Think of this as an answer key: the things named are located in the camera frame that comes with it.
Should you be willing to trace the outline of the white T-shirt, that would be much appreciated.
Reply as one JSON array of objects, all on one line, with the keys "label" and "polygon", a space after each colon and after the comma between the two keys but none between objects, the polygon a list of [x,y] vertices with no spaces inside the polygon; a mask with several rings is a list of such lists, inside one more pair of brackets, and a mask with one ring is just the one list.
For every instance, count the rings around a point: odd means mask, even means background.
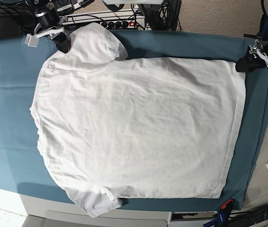
[{"label": "white T-shirt", "polygon": [[127,58],[92,23],[39,72],[31,115],[51,178],[96,218],[133,198],[219,198],[244,104],[233,62]]}]

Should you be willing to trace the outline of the blue black clamp top right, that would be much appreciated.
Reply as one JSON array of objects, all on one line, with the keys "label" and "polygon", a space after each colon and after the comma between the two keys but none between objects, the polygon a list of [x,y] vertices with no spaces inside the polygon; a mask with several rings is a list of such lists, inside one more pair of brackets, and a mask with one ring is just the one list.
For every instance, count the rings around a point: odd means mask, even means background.
[{"label": "blue black clamp top right", "polygon": [[244,34],[244,38],[258,39],[262,41],[268,40],[268,21],[264,15],[262,15],[259,31],[256,35]]}]

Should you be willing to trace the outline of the orange blue clamp bottom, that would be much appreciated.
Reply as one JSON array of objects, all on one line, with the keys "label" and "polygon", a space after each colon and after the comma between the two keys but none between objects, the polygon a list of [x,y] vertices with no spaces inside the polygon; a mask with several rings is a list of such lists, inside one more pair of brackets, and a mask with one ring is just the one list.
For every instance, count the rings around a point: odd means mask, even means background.
[{"label": "orange blue clamp bottom", "polygon": [[221,206],[221,210],[217,213],[216,217],[208,222],[203,224],[204,227],[222,227],[223,224],[228,222],[230,214],[233,210],[234,200],[229,199],[225,204]]}]

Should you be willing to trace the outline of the black power strip red switch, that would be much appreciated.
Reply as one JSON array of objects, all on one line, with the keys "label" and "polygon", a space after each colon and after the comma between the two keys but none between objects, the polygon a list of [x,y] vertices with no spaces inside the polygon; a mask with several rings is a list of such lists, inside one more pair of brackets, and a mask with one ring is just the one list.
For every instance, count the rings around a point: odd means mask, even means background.
[{"label": "black power strip red switch", "polygon": [[109,21],[109,22],[101,22],[100,25],[106,29],[112,30],[112,29],[137,29],[135,22],[129,22],[129,21]]}]

